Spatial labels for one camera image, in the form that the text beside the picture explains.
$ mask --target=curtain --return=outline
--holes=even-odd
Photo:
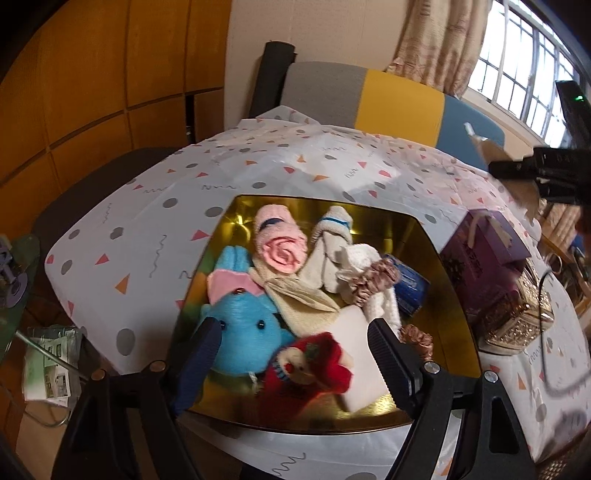
[[[492,0],[411,0],[386,71],[461,97],[484,41]]]

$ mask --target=blue stuffed animal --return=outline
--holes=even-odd
[[[248,276],[251,257],[244,247],[225,247],[207,278],[209,300],[200,322],[222,324],[222,344],[213,369],[225,375],[264,372],[273,354],[294,336],[279,325],[277,307]]]

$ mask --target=screw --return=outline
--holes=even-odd
[[[95,370],[94,372],[92,372],[92,375],[90,377],[95,382],[99,382],[99,381],[103,380],[105,375],[106,375],[106,372],[102,368],[99,368],[98,370]]]
[[[162,360],[156,360],[155,362],[152,362],[150,364],[150,371],[152,371],[154,373],[163,372],[165,368],[166,368],[166,363],[163,362]]]
[[[424,369],[430,374],[438,374],[441,370],[441,367],[435,362],[427,362],[424,366]]]
[[[495,383],[497,380],[499,380],[499,376],[490,370],[484,372],[484,378],[487,382],[490,383]]]

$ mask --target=red plush toy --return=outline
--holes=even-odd
[[[282,348],[265,372],[257,397],[259,419],[269,427],[280,427],[321,393],[345,393],[353,376],[352,363],[329,332]]]

